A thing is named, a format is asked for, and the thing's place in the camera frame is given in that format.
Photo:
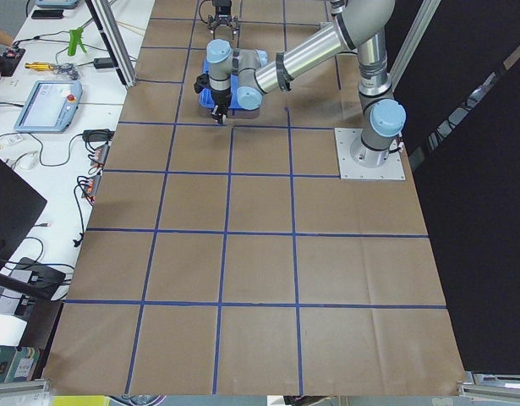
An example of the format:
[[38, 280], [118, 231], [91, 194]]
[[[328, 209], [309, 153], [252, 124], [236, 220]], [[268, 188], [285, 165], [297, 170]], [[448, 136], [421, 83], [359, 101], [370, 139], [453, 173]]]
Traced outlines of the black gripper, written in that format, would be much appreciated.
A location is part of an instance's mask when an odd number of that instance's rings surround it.
[[238, 17], [232, 15], [232, 1], [212, 0], [211, 3], [215, 8], [215, 15], [208, 17], [207, 29], [212, 38], [216, 38], [216, 29], [219, 26], [226, 26], [232, 30], [232, 40], [234, 41], [238, 37], [240, 25]]
[[215, 90], [211, 89], [211, 98], [214, 107], [211, 110], [211, 117], [220, 125], [225, 125], [227, 121], [227, 111], [230, 107], [230, 89]]

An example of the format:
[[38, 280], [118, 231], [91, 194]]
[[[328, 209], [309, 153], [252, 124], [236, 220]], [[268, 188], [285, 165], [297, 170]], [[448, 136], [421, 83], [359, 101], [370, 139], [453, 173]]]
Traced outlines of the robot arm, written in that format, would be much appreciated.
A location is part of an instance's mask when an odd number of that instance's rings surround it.
[[385, 25], [393, 0], [347, 1], [338, 4], [332, 22], [269, 62], [261, 50], [238, 49], [215, 39], [206, 47], [209, 69], [197, 77], [196, 93], [208, 90], [214, 102], [211, 116], [224, 123], [231, 100], [241, 108], [258, 109], [264, 95], [289, 91], [291, 81], [342, 52], [355, 51], [359, 61], [359, 100], [365, 119], [351, 157], [367, 168], [380, 167], [394, 152], [391, 144], [406, 122], [404, 107], [394, 100], [387, 71]]

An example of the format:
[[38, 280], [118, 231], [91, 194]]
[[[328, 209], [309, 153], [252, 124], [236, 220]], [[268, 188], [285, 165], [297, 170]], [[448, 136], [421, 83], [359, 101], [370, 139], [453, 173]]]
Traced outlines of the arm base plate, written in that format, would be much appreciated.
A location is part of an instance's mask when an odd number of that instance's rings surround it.
[[334, 128], [340, 179], [404, 181], [401, 144], [395, 138], [384, 151], [372, 151], [361, 140], [362, 129]]

